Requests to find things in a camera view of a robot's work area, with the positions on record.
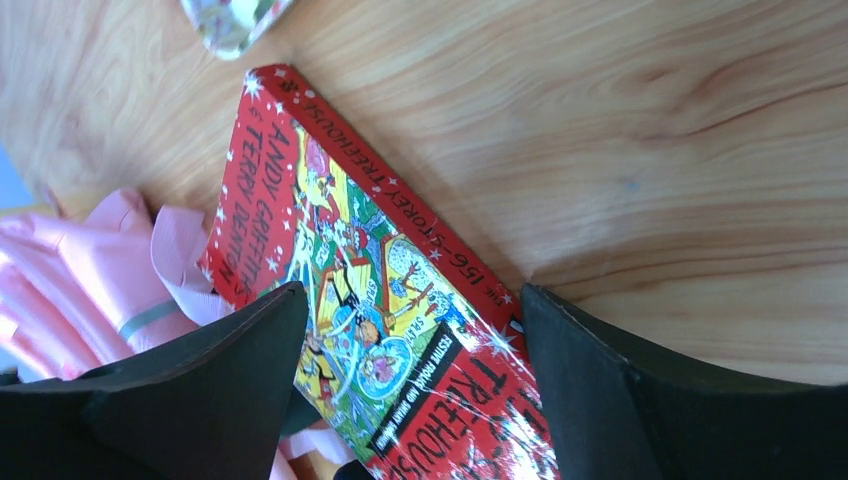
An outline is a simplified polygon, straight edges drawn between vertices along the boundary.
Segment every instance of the wooden table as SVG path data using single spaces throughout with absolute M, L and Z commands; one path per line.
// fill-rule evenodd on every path
M 244 72 L 294 62 L 511 288 L 848 381 L 848 3 L 301 0 L 242 59 L 177 0 L 0 0 L 0 141 L 60 199 L 212 210 Z

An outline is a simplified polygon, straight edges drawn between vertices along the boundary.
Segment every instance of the cartoon illustration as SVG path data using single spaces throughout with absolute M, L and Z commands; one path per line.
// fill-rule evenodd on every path
M 445 322 L 464 328 L 464 300 L 429 259 L 301 127 L 291 186 L 294 248 L 280 283 L 309 300 L 295 385 L 364 458 L 367 441 Z

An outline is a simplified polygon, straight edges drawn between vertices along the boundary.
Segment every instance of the book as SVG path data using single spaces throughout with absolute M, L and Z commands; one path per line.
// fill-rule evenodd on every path
M 303 283 L 295 385 L 375 478 L 559 478 L 518 300 L 290 65 L 245 77 L 201 267 Z

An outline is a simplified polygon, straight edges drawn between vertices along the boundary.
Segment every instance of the pink fabric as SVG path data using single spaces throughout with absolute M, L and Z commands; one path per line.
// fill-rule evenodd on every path
M 0 345 L 45 378 L 73 379 L 161 345 L 232 312 L 196 265 L 200 212 L 164 207 L 151 224 L 141 196 L 118 190 L 82 224 L 23 214 L 0 220 Z M 280 443 L 271 478 L 294 479 L 286 459 L 353 453 L 329 428 Z

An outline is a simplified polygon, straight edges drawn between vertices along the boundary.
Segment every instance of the book spine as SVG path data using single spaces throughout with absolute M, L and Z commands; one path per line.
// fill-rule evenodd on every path
M 527 360 L 518 299 L 495 274 L 294 67 L 270 65 L 258 73 L 266 79 L 269 93 L 318 140 L 480 317 L 515 337 L 513 347 Z

